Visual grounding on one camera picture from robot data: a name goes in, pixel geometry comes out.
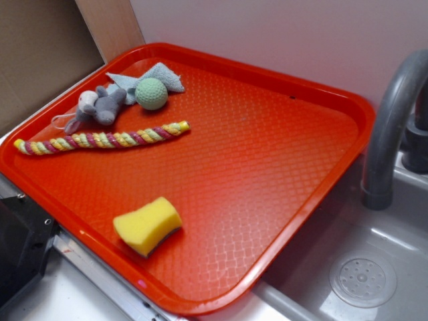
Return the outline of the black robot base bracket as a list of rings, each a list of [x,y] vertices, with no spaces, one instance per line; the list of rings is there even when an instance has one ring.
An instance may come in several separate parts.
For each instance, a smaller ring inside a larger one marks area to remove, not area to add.
[[[24,193],[1,200],[1,313],[45,274],[56,220]]]

